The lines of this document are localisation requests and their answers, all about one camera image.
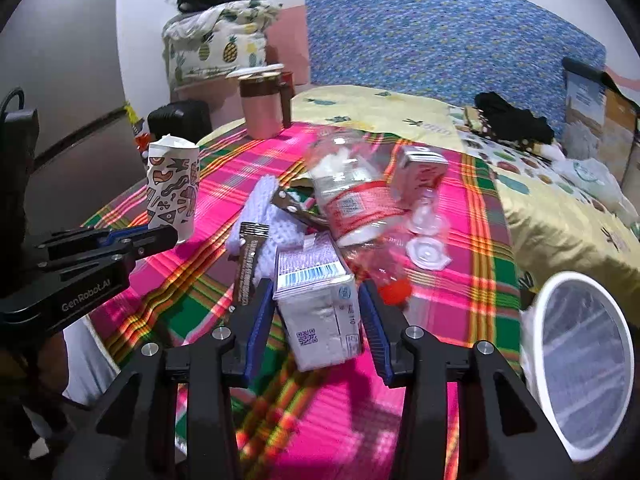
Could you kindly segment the purple white milk carton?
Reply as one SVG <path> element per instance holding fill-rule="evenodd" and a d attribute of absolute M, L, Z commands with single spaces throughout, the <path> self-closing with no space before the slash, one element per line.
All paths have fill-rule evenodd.
<path fill-rule="evenodd" d="M 302 372 L 342 364 L 362 351 L 355 275 L 332 236 L 309 234 L 278 251 L 273 299 Z"/>

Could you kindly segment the clear plastic jelly cup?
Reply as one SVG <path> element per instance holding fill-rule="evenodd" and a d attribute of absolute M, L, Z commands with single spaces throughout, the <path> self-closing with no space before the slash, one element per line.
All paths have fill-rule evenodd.
<path fill-rule="evenodd" d="M 450 265 L 446 245 L 435 237 L 416 236 L 406 244 L 411 262 L 420 269 L 441 271 Z"/>

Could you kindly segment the patterned paper cup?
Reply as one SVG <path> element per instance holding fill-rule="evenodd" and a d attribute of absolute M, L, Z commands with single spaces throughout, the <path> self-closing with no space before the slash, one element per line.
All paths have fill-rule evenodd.
<path fill-rule="evenodd" d="M 178 243 L 194 233 L 200 185 L 200 148 L 166 134 L 149 145 L 146 170 L 146 214 L 150 228 L 171 226 Z"/>

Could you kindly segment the white round trash bin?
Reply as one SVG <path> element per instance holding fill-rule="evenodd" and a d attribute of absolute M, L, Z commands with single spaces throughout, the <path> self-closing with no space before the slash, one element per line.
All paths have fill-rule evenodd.
<path fill-rule="evenodd" d="M 554 274 L 521 312 L 520 357 L 570 459 L 598 456 L 620 429 L 634 382 L 634 344 L 613 296 L 585 274 Z"/>

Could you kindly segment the brown snack wrapper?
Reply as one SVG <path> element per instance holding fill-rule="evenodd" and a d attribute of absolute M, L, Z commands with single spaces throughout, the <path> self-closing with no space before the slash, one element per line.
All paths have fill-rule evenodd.
<path fill-rule="evenodd" d="M 240 225 L 240 251 L 236 269 L 232 304 L 247 306 L 253 296 L 253 278 L 259 253 L 268 240 L 269 226 L 257 222 L 242 222 Z"/>

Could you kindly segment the white foam net sleeve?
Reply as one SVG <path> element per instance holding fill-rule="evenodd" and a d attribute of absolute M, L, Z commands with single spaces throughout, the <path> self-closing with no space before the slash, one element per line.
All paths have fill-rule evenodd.
<path fill-rule="evenodd" d="M 271 203 L 279 188 L 276 177 L 261 177 L 250 192 L 238 220 L 232 226 L 226 243 L 227 252 L 233 257 L 240 253 L 240 226 L 242 222 L 254 222 L 268 226 L 268 237 L 258 252 L 253 274 L 253 284 L 262 278 L 273 278 L 274 260 L 278 248 L 303 244 L 307 227 L 292 214 Z"/>

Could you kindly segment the pink plaid cloth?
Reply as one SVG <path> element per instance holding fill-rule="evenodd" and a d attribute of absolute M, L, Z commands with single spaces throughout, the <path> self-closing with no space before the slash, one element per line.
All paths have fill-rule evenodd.
<path fill-rule="evenodd" d="M 193 236 L 142 261 L 126 292 L 90 316 L 118 365 L 142 342 L 190 344 L 229 313 L 235 265 L 226 241 L 263 176 L 291 185 L 316 128 L 298 124 L 257 141 L 230 126 L 201 144 Z M 413 322 L 438 339 L 493 342 L 511 364 L 520 356 L 520 294 L 506 218 L 489 167 L 448 152 L 440 208 L 449 222 L 449 266 L 408 266 Z M 384 479 L 392 466 L 404 394 L 375 373 L 369 353 L 302 373 L 281 322 L 271 327 L 262 372 L 233 393 L 242 473 L 249 479 Z"/>

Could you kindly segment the black suitcase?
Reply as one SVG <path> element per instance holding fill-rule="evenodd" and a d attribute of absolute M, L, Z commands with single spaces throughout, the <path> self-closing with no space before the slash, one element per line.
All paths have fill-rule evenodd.
<path fill-rule="evenodd" d="M 146 122 L 156 140 L 170 134 L 198 143 L 213 131 L 209 107 L 200 100 L 183 100 L 161 106 L 149 114 Z"/>

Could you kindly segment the pink tumbler brown lid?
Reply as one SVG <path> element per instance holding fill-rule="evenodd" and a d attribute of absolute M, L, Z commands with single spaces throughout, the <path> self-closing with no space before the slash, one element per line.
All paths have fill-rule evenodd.
<path fill-rule="evenodd" d="M 238 82 L 246 133 L 255 140 L 278 136 L 292 126 L 294 88 L 283 79 L 284 65 L 237 68 L 226 76 Z"/>

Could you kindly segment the silver refrigerator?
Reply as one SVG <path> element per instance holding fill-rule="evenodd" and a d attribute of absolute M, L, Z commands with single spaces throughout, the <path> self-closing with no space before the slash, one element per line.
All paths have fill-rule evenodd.
<path fill-rule="evenodd" d="M 80 226 L 144 176 L 126 103 L 115 0 L 21 0 L 1 32 L 1 91 L 20 87 L 38 113 L 38 156 L 80 136 L 34 171 L 29 232 Z"/>

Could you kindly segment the yellow pineapple bedsheet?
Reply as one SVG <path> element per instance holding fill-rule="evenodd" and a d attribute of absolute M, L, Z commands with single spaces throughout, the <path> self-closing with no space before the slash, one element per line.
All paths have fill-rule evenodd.
<path fill-rule="evenodd" d="M 586 274 L 628 318 L 638 318 L 639 242 L 631 229 L 544 162 L 472 133 L 462 108 L 382 89 L 329 86 L 294 96 L 292 113 L 299 122 L 393 133 L 484 160 L 495 170 L 516 264 L 526 280 L 539 287 L 561 271 Z"/>

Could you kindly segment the folded pineapple quilt pile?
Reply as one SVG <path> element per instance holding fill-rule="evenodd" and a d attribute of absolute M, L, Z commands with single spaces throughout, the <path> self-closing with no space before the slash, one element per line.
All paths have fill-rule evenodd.
<path fill-rule="evenodd" d="M 280 12 L 269 0 L 240 0 L 172 18 L 162 30 L 169 87 L 265 66 L 266 30 Z"/>

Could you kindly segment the black clothes on bed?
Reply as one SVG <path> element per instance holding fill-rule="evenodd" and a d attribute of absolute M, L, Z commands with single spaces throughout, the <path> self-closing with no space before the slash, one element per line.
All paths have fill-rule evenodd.
<path fill-rule="evenodd" d="M 513 106 L 496 92 L 479 93 L 474 103 L 490 131 L 500 141 L 525 145 L 551 144 L 554 140 L 554 131 L 547 118 L 536 117 L 530 110 Z"/>

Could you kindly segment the blue patterned headboard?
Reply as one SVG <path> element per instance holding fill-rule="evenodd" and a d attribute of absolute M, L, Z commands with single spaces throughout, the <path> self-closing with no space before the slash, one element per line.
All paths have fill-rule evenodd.
<path fill-rule="evenodd" d="M 597 70 L 603 44 L 527 0 L 305 0 L 310 76 L 450 104 L 495 91 L 561 131 L 563 58 Z"/>

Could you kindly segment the cardboard box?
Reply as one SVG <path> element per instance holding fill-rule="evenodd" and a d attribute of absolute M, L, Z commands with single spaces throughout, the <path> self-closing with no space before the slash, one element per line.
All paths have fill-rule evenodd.
<path fill-rule="evenodd" d="M 637 136 L 639 107 L 613 79 L 574 58 L 563 58 L 565 119 L 562 147 L 569 158 L 597 159 L 623 183 Z"/>

